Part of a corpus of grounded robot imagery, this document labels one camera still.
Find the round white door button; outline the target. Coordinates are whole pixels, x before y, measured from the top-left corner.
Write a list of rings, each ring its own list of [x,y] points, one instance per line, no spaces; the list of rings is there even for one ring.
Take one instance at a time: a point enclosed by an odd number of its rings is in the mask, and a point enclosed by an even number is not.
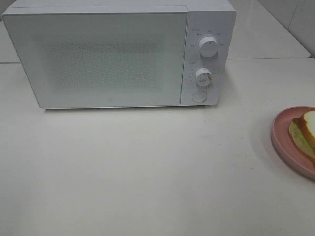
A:
[[[204,91],[197,91],[192,95],[192,100],[196,103],[202,103],[206,101],[207,93]]]

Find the white microwave door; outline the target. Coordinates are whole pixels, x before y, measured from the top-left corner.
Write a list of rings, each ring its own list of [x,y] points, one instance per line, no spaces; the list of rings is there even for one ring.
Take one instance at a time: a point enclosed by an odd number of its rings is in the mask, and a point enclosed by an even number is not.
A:
[[[186,13],[6,15],[45,109],[178,106]]]

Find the pink round plate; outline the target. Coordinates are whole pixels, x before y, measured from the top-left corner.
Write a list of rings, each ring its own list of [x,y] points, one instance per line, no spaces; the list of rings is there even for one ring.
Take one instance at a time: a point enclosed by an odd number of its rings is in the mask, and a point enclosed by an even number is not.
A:
[[[279,112],[272,123],[271,142],[280,159],[298,174],[315,179],[315,165],[311,158],[301,151],[289,133],[290,123],[314,107],[291,107]]]

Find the white bread sandwich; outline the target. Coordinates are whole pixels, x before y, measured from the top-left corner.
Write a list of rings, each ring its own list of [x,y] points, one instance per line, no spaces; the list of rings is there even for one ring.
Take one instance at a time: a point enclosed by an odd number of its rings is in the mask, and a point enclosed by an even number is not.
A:
[[[315,163],[315,111],[308,111],[294,118],[289,133],[298,149]]]

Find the lower white timer knob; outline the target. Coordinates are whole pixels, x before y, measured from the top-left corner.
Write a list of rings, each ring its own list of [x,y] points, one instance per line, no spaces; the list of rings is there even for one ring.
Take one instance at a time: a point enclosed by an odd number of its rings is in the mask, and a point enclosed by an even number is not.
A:
[[[198,86],[206,87],[212,83],[212,74],[207,68],[200,68],[195,73],[195,81]]]

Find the upper white power knob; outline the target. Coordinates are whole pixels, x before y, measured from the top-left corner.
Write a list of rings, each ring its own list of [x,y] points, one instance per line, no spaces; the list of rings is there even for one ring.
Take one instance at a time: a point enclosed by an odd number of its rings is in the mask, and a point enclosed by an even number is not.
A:
[[[203,57],[211,58],[218,52],[218,42],[213,36],[206,36],[199,41],[199,52]]]

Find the white microwave oven body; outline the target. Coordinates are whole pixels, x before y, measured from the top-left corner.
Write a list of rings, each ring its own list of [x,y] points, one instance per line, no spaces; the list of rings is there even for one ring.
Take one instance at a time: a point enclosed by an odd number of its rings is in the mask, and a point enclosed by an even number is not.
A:
[[[178,106],[217,104],[236,20],[236,11],[227,0],[18,0],[4,11],[2,19],[4,21],[6,15],[155,13],[187,15]],[[219,46],[218,52],[211,58],[203,57],[199,52],[199,41],[206,36],[213,36]],[[209,86],[196,84],[195,73],[200,68],[210,70],[212,83]],[[196,103],[192,100],[197,91],[207,93],[206,101]]]

